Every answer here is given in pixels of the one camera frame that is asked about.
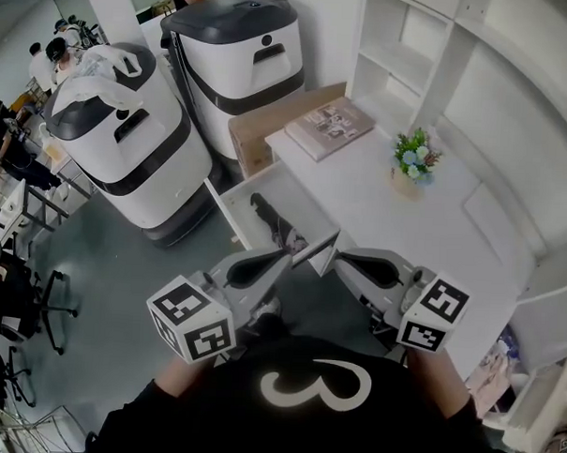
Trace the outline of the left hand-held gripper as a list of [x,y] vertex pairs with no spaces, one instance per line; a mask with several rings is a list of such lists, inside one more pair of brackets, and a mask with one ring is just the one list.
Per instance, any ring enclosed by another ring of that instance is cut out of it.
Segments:
[[209,273],[174,278],[146,301],[158,335],[187,363],[233,349],[238,330],[273,299],[291,261],[284,249],[250,249]]

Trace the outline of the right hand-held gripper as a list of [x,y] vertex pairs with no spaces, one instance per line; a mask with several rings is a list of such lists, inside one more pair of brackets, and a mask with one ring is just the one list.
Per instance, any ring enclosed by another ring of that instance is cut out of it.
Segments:
[[[471,292],[446,273],[411,265],[389,249],[354,248],[339,252],[335,270],[362,304],[382,314],[397,330],[396,342],[439,353],[455,332],[470,304]],[[385,289],[401,285],[389,308]]]

